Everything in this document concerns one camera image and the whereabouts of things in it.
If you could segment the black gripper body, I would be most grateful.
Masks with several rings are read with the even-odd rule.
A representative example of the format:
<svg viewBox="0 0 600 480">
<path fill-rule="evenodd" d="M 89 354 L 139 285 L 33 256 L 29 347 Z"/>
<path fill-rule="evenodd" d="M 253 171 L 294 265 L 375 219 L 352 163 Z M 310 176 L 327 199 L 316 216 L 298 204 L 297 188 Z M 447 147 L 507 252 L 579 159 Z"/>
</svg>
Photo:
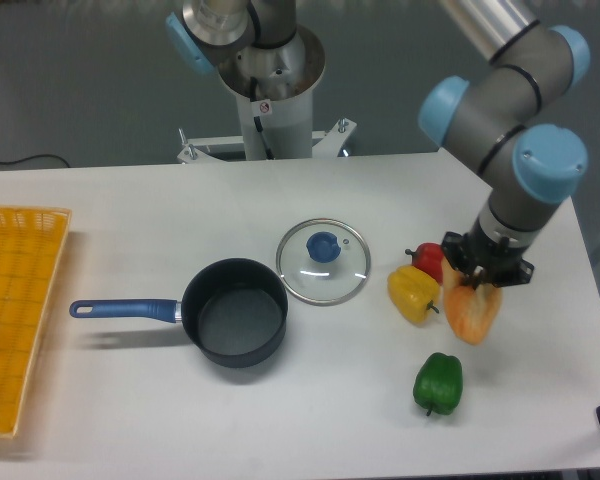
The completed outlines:
<svg viewBox="0 0 600 480">
<path fill-rule="evenodd" d="M 526 251 L 526 247 L 515 246 L 511 237 L 504 236 L 499 240 L 492 240 L 481 227 L 473 227 L 468 234 L 475 255 L 475 271 L 480 268 L 483 272 L 483 269 L 496 259 L 523 259 Z"/>
</svg>

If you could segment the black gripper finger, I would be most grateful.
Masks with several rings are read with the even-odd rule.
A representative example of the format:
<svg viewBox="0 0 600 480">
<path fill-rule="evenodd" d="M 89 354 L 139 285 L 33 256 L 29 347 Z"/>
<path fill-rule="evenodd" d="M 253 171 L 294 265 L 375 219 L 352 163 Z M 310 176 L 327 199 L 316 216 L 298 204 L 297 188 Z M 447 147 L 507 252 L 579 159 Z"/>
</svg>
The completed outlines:
<svg viewBox="0 0 600 480">
<path fill-rule="evenodd" d="M 445 233 L 441 249 L 451 268 L 460 274 L 463 286 L 475 287 L 475 255 L 468 233 Z"/>
<path fill-rule="evenodd" d="M 496 259 L 483 269 L 479 276 L 481 284 L 496 288 L 525 285 L 531 281 L 534 265 L 519 259 Z"/>
</svg>

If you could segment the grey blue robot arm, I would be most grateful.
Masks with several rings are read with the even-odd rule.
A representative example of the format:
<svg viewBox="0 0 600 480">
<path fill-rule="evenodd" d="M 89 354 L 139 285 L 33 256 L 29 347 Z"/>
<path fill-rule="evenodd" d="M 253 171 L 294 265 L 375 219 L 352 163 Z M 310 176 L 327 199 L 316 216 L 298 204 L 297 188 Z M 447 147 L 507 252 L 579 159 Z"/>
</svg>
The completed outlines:
<svg viewBox="0 0 600 480">
<path fill-rule="evenodd" d="M 491 189 L 471 230 L 447 233 L 443 253 L 466 285 L 526 284 L 524 259 L 555 210 L 577 189 L 587 150 L 573 132 L 530 120 L 587 73 L 575 30 L 547 28 L 521 1 L 447 1 L 444 10 L 489 62 L 476 85 L 452 76 L 428 94 L 420 129 Z M 187 1 L 165 22 L 183 61 L 217 72 L 238 107 L 248 159 L 336 154 L 341 134 L 312 138 L 314 87 L 325 69 L 317 37 L 292 1 Z"/>
</svg>

